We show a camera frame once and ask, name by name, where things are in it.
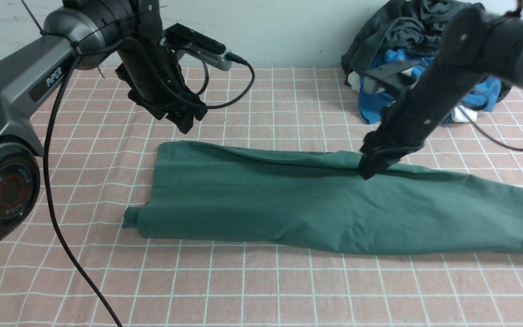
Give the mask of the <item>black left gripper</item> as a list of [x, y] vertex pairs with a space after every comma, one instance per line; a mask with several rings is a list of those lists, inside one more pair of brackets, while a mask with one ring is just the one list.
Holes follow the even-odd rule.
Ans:
[[128, 97], [155, 119], [166, 118], [187, 134], [195, 120], [208, 113], [199, 95], [185, 83], [176, 53], [140, 39], [125, 39], [118, 55], [122, 64], [115, 70], [128, 84]]

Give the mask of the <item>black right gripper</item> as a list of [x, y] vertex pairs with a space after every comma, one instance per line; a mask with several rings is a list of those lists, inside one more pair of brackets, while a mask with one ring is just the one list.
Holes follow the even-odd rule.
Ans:
[[402, 89], [384, 110], [379, 127], [367, 133], [357, 173], [370, 179], [419, 151], [470, 89], [471, 72], [466, 68], [429, 65], [417, 83]]

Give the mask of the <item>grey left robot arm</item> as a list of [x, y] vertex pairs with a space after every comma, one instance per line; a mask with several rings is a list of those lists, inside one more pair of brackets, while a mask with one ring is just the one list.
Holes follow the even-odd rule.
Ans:
[[76, 69], [96, 69], [110, 54], [129, 99], [187, 133], [207, 109], [181, 76], [174, 50], [161, 45], [157, 0], [65, 0], [39, 39], [0, 60], [0, 241], [29, 215], [45, 153], [31, 117]]

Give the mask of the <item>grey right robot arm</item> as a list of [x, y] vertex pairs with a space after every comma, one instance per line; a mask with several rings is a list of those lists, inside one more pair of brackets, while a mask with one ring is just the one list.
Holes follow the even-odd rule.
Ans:
[[419, 151], [449, 112], [486, 76], [523, 89], [523, 1], [496, 16], [471, 6], [449, 23], [434, 60], [423, 74], [404, 71], [421, 61], [393, 62], [363, 73], [370, 92], [386, 90], [395, 101], [382, 111], [378, 129], [365, 136], [357, 172], [369, 179]]

